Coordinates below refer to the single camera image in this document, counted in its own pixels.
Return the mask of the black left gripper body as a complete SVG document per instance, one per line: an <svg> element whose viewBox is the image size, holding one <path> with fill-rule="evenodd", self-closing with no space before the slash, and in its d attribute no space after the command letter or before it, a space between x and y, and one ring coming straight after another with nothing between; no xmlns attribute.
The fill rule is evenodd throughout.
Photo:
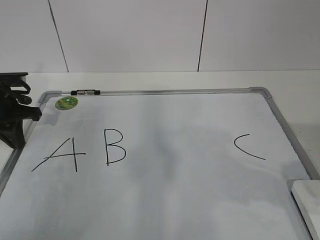
<svg viewBox="0 0 320 240"><path fill-rule="evenodd" d="M39 121L42 112L32 107L28 96L30 86L25 82L27 72L0 74L0 140L12 149L25 146L23 120Z"/></svg>

